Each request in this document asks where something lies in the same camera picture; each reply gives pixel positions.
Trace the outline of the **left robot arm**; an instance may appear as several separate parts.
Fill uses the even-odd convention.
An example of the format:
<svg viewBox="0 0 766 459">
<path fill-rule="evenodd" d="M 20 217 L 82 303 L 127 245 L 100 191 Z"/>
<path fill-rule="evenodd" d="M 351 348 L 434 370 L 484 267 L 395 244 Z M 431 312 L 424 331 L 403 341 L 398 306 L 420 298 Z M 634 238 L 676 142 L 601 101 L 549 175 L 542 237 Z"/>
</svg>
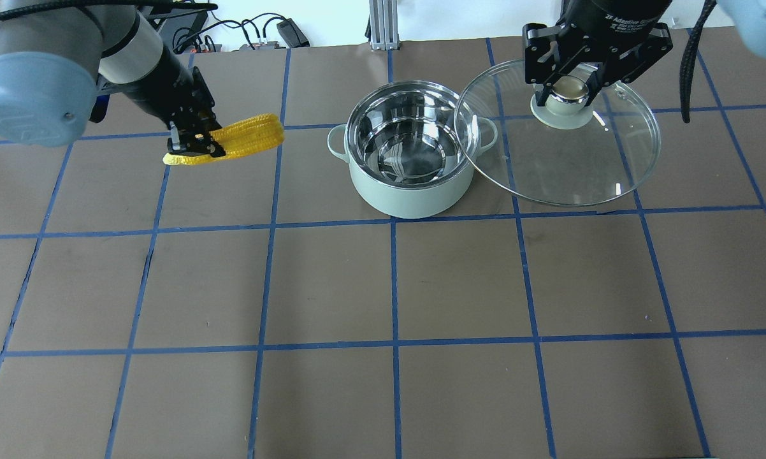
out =
<svg viewBox="0 0 766 459">
<path fill-rule="evenodd" d="M 170 132 L 168 156 L 222 159 L 214 100 L 136 1 L 0 1 L 0 137 L 60 147 L 123 93 Z"/>
</svg>

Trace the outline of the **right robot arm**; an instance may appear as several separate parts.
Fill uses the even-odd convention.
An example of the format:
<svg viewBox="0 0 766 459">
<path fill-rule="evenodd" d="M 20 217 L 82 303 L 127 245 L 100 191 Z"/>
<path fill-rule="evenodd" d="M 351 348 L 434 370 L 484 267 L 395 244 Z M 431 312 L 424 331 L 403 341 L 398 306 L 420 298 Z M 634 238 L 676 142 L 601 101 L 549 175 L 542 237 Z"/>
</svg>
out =
<svg viewBox="0 0 766 459">
<path fill-rule="evenodd" d="M 596 65 L 586 81 L 587 105 L 605 87 L 636 81 L 672 50 L 668 26 L 661 21 L 669 6 L 669 1 L 569 1 L 552 26 L 525 24 L 524 78 L 537 88 L 535 104 L 544 105 L 554 84 L 580 64 Z M 733 20 L 745 47 L 766 59 L 766 1 L 705 1 L 681 56 L 683 115 L 691 106 L 702 32 L 715 8 Z"/>
</svg>

